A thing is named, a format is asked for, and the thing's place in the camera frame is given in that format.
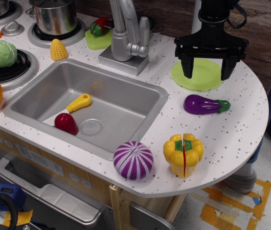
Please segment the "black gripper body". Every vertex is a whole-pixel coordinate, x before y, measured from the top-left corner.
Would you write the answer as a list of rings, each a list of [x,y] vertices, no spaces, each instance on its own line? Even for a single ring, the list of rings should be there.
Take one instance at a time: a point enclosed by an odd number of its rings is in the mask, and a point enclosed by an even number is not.
[[[247,39],[233,36],[224,30],[225,22],[203,22],[201,29],[190,35],[177,37],[175,56],[182,58],[244,59]]]

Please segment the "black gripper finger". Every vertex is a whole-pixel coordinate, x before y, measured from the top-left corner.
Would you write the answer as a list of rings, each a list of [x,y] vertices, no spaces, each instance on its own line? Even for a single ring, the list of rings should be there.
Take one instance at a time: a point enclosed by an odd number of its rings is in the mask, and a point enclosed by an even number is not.
[[[184,76],[187,77],[188,79],[191,79],[194,66],[194,57],[181,56],[180,60]]]
[[[236,67],[239,58],[237,56],[225,57],[222,61],[221,80],[227,80],[230,78],[234,68]]]

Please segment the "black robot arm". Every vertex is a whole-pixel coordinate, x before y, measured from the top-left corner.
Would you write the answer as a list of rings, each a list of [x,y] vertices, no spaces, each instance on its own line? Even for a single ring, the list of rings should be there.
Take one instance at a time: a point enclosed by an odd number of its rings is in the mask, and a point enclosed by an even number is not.
[[[236,9],[244,17],[241,24],[230,22],[230,11]],[[237,0],[203,0],[198,12],[201,28],[194,34],[177,37],[175,56],[181,60],[184,76],[191,79],[194,58],[222,59],[221,80],[228,79],[236,64],[246,58],[249,41],[228,34],[224,30],[227,22],[239,29],[247,22],[245,10]]]

